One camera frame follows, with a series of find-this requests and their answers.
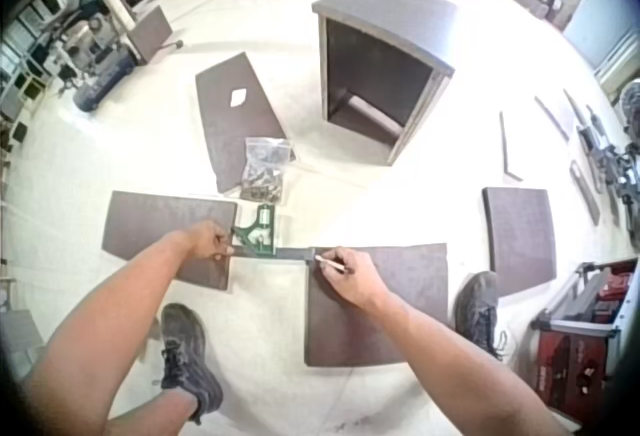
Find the shoe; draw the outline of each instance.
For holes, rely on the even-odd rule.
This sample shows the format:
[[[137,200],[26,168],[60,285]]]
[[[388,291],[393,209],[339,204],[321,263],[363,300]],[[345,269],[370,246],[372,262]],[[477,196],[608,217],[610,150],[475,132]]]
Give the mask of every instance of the shoe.
[[[494,346],[494,331],[498,320],[498,279],[495,273],[484,271],[462,288],[456,299],[456,332],[498,360],[501,355]]]
[[[182,388],[198,399],[189,418],[200,424],[203,414],[222,404],[222,388],[204,362],[204,329],[195,313],[182,304],[167,304],[162,310],[162,339],[165,349],[162,389]]]

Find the forearm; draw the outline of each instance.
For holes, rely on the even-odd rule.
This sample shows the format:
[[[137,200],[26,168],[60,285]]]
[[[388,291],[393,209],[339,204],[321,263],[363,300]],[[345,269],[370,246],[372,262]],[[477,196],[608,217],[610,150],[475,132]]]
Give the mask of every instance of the forearm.
[[[465,435],[566,434],[508,368],[393,294],[366,308]]]
[[[37,407],[55,405],[89,414],[95,421],[85,421],[85,427],[106,420],[106,414],[95,415],[78,405],[104,407],[102,399],[115,396],[189,248],[183,233],[170,233],[84,298],[51,337],[26,382]],[[110,358],[109,364],[104,364],[105,358]],[[64,388],[73,394],[72,404],[64,401]],[[79,388],[85,391],[80,401]]]

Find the dark gray panel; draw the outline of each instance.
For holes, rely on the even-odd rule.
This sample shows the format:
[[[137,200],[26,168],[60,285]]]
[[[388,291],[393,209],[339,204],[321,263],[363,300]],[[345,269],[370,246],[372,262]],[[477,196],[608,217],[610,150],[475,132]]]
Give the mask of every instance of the dark gray panel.
[[[196,76],[198,104],[218,191],[240,184],[246,164],[245,138],[285,138],[278,118],[245,53]],[[230,106],[231,93],[247,90],[243,104]]]
[[[144,62],[148,63],[172,33],[162,8],[156,6],[138,21],[127,36]]]
[[[235,223],[237,204],[228,201],[176,198],[114,191],[111,195],[102,249],[131,260],[140,251],[176,229],[207,219],[227,231]],[[227,289],[229,259],[187,261],[178,272],[181,281],[214,289]]]
[[[342,104],[340,109],[330,116],[329,121],[337,126],[342,126],[345,129],[386,144],[389,147],[393,147],[398,140],[391,132],[385,130],[381,125],[357,109],[352,108],[348,103]]]
[[[422,61],[332,20],[327,21],[327,58],[329,108],[338,103],[335,95],[346,91],[400,126],[407,124],[431,75],[431,68]]]
[[[358,248],[371,255],[391,291],[446,324],[447,246]],[[325,251],[317,248],[318,254]],[[311,264],[307,288],[305,363],[308,366],[375,366],[404,361],[395,345],[360,309],[342,299]]]
[[[482,190],[491,270],[500,296],[524,291],[556,277],[556,243],[549,196],[542,189]]]
[[[320,0],[312,9],[413,54],[445,76],[453,75],[472,29],[445,0]]]

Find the hand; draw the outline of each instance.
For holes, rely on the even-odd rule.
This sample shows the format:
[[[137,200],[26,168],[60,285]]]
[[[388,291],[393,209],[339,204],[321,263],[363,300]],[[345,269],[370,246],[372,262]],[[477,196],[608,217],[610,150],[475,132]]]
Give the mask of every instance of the hand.
[[[338,294],[359,308],[366,310],[389,294],[387,286],[371,261],[371,256],[367,253],[336,248],[326,252],[322,257],[344,264],[344,273],[326,263],[321,263],[320,268]]]
[[[189,256],[207,259],[213,256],[220,260],[231,256],[233,248],[229,235],[213,221],[201,221],[185,231],[189,240]]]

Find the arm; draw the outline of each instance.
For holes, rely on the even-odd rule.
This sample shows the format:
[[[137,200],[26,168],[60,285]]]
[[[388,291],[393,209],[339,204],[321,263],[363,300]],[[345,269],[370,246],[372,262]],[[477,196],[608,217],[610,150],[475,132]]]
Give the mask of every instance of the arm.
[[[25,392],[36,416],[60,434],[102,433],[124,377],[160,303],[190,257],[231,254],[214,223],[167,234],[89,293],[53,334]]]
[[[324,256],[347,268],[341,274],[323,265],[331,285],[384,329],[422,387],[463,434],[567,434],[507,367],[392,294],[368,254],[338,248]]]

